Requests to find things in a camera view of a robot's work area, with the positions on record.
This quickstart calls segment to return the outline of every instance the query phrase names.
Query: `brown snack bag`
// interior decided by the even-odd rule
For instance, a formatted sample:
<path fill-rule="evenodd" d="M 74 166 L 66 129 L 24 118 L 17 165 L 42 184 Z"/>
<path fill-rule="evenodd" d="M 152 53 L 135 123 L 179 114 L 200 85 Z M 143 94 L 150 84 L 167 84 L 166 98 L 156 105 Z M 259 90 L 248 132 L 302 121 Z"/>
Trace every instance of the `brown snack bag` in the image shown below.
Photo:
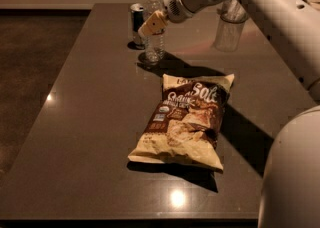
<path fill-rule="evenodd" d="M 163 75 L 158 104 L 130 161 L 179 163 L 223 171 L 215 148 L 234 75 Z"/>

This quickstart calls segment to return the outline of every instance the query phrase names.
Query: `soda can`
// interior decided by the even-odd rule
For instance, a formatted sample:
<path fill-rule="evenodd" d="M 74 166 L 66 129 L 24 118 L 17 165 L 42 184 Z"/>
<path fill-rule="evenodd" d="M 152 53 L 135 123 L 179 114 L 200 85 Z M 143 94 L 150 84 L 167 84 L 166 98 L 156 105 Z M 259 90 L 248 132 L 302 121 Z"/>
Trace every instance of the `soda can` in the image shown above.
<path fill-rule="evenodd" d="M 140 3 L 132 4 L 130 11 L 133 42 L 135 43 L 137 49 L 144 49 L 144 42 L 138 34 L 140 26 L 144 23 L 143 6 Z"/>

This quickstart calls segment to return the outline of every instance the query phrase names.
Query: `table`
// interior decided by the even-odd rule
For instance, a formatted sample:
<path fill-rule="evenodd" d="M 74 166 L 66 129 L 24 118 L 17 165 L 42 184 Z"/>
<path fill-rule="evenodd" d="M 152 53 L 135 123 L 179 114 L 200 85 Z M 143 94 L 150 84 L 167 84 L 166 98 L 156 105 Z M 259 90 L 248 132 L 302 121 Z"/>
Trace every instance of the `table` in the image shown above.
<path fill-rule="evenodd" d="M 274 137 L 316 103 L 251 19 L 237 51 L 216 50 L 219 6 L 170 24 L 166 58 L 147 69 L 129 43 L 129 6 L 93 7 L 0 190 L 0 220 L 257 220 Z M 235 74 L 217 147 L 223 174 L 128 162 L 163 73 Z"/>

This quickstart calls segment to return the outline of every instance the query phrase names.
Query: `floor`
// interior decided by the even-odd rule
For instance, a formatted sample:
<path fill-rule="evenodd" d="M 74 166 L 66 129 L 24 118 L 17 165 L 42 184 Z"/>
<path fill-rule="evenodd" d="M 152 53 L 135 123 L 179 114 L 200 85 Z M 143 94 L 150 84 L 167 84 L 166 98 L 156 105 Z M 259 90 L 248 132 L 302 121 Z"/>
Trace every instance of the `floor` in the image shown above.
<path fill-rule="evenodd" d="M 88 14 L 0 10 L 0 187 Z"/>

